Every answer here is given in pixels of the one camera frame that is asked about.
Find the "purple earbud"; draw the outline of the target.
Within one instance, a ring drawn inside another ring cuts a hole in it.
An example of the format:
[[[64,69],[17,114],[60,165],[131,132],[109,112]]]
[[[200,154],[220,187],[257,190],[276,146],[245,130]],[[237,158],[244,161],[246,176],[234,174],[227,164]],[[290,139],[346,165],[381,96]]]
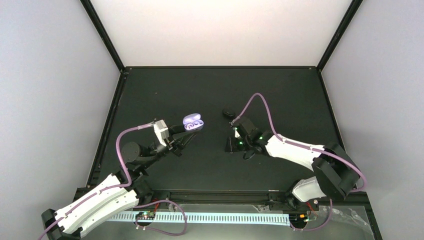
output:
[[[194,123],[194,122],[190,122],[188,124],[185,124],[184,128],[185,128],[186,131],[192,131],[192,130],[197,128],[197,124]]]

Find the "lavender earbud charging case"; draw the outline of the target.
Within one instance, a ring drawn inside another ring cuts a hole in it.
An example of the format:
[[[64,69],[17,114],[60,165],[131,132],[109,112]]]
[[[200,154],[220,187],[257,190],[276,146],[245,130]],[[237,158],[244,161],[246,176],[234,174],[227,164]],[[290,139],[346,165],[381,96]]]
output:
[[[192,113],[183,118],[182,124],[186,132],[192,132],[201,130],[205,123],[200,113]]]

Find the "black earbud charging case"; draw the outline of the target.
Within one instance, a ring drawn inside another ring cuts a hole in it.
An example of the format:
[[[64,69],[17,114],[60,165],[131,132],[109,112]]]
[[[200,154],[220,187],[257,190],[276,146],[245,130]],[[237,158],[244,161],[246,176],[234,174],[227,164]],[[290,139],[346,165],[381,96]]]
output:
[[[229,119],[229,120],[233,120],[233,119],[235,119],[235,118],[236,118],[236,113],[235,113],[235,111],[233,111],[232,109],[229,109],[229,108],[224,108],[224,109],[222,110],[222,115],[223,115],[226,119]]]

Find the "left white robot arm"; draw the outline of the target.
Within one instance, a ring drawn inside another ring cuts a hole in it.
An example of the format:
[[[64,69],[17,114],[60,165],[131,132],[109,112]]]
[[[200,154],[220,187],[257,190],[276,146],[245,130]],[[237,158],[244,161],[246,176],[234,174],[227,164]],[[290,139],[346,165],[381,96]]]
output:
[[[146,181],[147,169],[169,153],[181,155],[182,150],[203,127],[202,120],[172,126],[159,120],[122,131],[115,142],[119,170],[110,173],[96,187],[69,205],[43,212],[41,218],[44,231],[39,239],[80,240],[97,226],[128,209],[172,204],[167,198],[154,199],[154,191]],[[124,135],[148,128],[153,128],[156,136],[151,146],[130,149],[126,145],[121,148]]]

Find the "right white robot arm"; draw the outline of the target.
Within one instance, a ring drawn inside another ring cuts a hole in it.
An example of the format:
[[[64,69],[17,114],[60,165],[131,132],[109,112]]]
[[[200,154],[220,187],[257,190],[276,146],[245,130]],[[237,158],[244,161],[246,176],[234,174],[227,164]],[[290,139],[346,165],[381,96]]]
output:
[[[287,191],[285,204],[293,210],[319,198],[343,201],[360,179],[359,169],[336,143],[313,145],[286,138],[269,130],[262,131],[248,118],[230,122],[234,131],[225,151],[243,152],[243,159],[256,155],[287,160],[313,172],[313,176],[295,181]]]

